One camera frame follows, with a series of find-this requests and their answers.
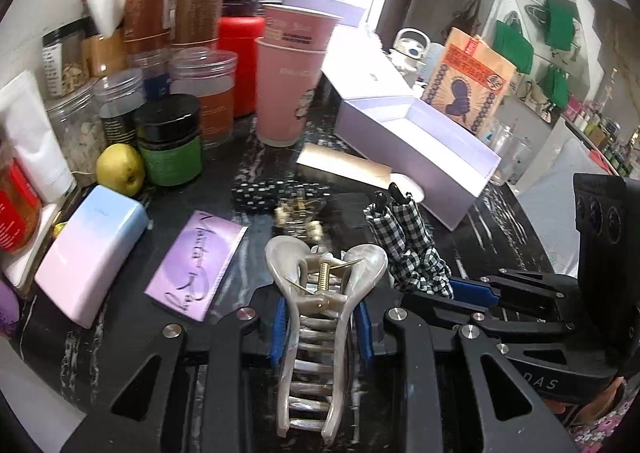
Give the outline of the pearl grey hair claw clip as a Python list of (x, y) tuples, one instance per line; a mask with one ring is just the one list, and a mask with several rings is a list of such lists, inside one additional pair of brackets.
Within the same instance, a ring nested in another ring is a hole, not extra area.
[(334, 442), (348, 387), (350, 321), (387, 270), (386, 252), (360, 244), (335, 257), (293, 236), (274, 236), (265, 258), (288, 310), (277, 399), (277, 431)]

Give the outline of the black white gingham scrunchie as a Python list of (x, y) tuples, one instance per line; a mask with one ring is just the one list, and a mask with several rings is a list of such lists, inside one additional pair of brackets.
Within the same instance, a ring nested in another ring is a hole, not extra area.
[(402, 193), (392, 182), (386, 191), (375, 193), (363, 216), (375, 242), (386, 252), (398, 291), (454, 298), (450, 269), (435, 246), (431, 225), (410, 193)]

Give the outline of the purple signed card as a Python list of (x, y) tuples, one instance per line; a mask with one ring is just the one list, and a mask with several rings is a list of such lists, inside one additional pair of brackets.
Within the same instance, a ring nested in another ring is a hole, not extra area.
[(145, 295), (203, 322), (247, 226), (195, 210), (158, 266)]

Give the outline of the clear gold hair claw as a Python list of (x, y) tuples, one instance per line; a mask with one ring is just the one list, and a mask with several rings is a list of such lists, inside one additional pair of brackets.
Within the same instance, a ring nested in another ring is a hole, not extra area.
[(320, 213), (326, 207), (323, 198), (297, 196), (278, 202), (273, 211), (274, 227), (279, 235), (292, 236), (310, 246), (324, 239)]

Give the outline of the black polka dot scrunchie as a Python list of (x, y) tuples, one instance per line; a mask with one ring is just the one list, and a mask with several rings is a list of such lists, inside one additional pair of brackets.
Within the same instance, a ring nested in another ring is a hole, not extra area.
[(330, 188), (318, 182), (296, 179), (268, 179), (259, 182), (240, 182), (231, 190), (232, 204), (246, 213), (267, 213), (281, 202), (290, 199), (327, 200)]

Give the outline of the gold rectangular box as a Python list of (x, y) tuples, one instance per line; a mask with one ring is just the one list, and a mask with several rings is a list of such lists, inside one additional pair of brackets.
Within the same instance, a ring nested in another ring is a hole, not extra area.
[(388, 187), (392, 182), (392, 168), (317, 144), (305, 143), (296, 165), (300, 171), (318, 171), (371, 186)]

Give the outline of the green label dark jar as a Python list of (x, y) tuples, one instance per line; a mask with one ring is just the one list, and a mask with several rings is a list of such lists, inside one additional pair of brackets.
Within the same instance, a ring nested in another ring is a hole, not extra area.
[(134, 111), (137, 144), (149, 180), (161, 187), (192, 181), (203, 170), (201, 105), (190, 94), (171, 94)]

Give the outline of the white small appliance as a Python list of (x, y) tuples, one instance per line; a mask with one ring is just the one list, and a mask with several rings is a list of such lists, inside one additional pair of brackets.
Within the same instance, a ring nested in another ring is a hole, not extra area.
[(414, 75), (431, 45), (431, 39), (423, 31), (402, 28), (396, 34), (390, 48), (390, 61), (402, 77)]

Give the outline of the pink paper cup stack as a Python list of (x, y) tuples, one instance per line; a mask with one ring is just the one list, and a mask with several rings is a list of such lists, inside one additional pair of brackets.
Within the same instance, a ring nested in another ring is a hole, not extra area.
[(256, 134), (272, 147), (293, 145), (303, 133), (326, 49), (341, 17), (289, 5), (265, 7), (256, 40)]

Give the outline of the green tote bag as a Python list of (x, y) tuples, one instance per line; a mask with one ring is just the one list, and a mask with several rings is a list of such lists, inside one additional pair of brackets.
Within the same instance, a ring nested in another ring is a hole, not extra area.
[(569, 51), (575, 35), (573, 9), (563, 0), (546, 0), (544, 42), (552, 49)]

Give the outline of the red label honey jar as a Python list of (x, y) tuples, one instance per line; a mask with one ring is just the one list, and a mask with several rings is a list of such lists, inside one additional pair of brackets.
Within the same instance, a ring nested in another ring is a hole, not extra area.
[(37, 233), (40, 199), (28, 182), (12, 147), (1, 141), (0, 246), (8, 254), (26, 247)]

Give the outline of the clear jar white slices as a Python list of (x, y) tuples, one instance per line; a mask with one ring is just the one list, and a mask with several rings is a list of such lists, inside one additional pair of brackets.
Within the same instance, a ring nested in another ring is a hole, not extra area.
[(85, 182), (96, 179), (96, 161), (106, 147), (100, 102), (93, 93), (97, 82), (92, 78), (71, 94), (46, 103), (67, 165), (74, 176)]

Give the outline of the red cylindrical tin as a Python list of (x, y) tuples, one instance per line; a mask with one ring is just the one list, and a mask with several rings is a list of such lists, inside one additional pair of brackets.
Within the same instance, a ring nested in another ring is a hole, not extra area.
[(255, 112), (257, 43), (264, 35), (265, 19), (260, 16), (223, 16), (218, 25), (218, 49), (236, 54), (233, 116)]

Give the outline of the black lid nut jar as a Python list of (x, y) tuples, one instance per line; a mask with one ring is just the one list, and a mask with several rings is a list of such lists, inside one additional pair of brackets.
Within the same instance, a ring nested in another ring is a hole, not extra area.
[(43, 70), (50, 98), (63, 98), (89, 79), (82, 42), (85, 21), (74, 20), (42, 37)]

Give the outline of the brown label tall jar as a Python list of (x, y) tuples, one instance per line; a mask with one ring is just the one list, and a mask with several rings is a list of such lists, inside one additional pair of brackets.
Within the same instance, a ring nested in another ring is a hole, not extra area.
[(222, 0), (175, 0), (175, 49), (210, 46), (218, 38)]

